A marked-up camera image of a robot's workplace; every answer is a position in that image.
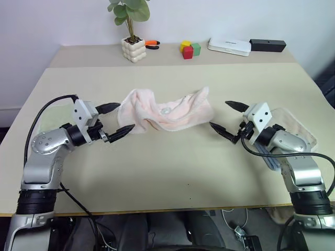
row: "potted plant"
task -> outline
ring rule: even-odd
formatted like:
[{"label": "potted plant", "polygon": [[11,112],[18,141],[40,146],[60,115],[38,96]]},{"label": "potted plant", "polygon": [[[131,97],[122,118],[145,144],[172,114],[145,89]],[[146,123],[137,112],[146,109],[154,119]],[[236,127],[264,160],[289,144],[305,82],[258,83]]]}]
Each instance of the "potted plant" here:
[{"label": "potted plant", "polygon": [[107,10],[114,12],[115,24],[119,26],[125,22],[129,31],[130,36],[121,40],[124,57],[136,63],[147,54],[146,42],[134,34],[133,22],[144,22],[149,19],[148,4],[146,0],[109,0],[109,2]]}]

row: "green block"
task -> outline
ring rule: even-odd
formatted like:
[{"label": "green block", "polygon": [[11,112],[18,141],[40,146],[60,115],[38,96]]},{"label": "green block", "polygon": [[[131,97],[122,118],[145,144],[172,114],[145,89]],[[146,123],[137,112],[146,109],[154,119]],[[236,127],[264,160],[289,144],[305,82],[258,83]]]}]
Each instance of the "green block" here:
[{"label": "green block", "polygon": [[200,44],[192,43],[191,46],[193,47],[193,56],[199,56],[200,55],[200,50],[201,50]]}]

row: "green leaf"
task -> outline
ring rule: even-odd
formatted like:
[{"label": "green leaf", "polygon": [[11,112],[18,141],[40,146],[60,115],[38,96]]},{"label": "green leaf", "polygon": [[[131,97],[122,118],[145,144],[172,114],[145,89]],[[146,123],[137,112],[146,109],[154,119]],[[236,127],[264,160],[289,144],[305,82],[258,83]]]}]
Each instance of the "green leaf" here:
[{"label": "green leaf", "polygon": [[108,12],[111,12],[115,6],[117,6],[117,4],[110,4],[110,5],[107,7]]},{"label": "green leaf", "polygon": [[123,2],[131,9],[138,9],[141,7],[141,0],[124,0]]},{"label": "green leaf", "polygon": [[122,25],[124,23],[124,21],[126,21],[126,19],[127,19],[127,17],[122,17],[122,18],[116,17],[114,19],[114,23],[119,26],[119,25]]},{"label": "green leaf", "polygon": [[127,16],[125,5],[116,6],[113,11],[114,11],[115,16],[117,17],[123,18]]},{"label": "green leaf", "polygon": [[126,7],[129,17],[136,22],[147,21],[150,17],[150,11],[146,0],[141,0],[141,6],[138,9],[131,9]]}]

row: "yellow block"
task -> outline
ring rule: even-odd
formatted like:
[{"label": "yellow block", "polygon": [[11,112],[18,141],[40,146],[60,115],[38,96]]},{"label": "yellow block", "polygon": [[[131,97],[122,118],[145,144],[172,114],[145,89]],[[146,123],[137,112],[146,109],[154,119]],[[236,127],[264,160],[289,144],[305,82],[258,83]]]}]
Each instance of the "yellow block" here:
[{"label": "yellow block", "polygon": [[183,53],[183,49],[184,47],[186,46],[191,46],[191,42],[190,41],[187,41],[187,40],[184,40],[181,44],[180,44],[180,52]]}]

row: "white wall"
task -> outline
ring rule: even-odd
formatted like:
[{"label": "white wall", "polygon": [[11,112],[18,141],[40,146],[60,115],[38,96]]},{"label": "white wall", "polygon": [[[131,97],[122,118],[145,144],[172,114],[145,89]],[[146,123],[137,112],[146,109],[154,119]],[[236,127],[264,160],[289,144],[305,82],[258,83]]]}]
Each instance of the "white wall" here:
[{"label": "white wall", "polygon": [[[1,110],[24,104],[60,44],[118,43],[127,35],[108,3],[0,1],[0,126],[12,122]],[[311,77],[335,56],[334,0],[151,0],[149,7],[149,21],[136,24],[146,39],[281,39]]]}]

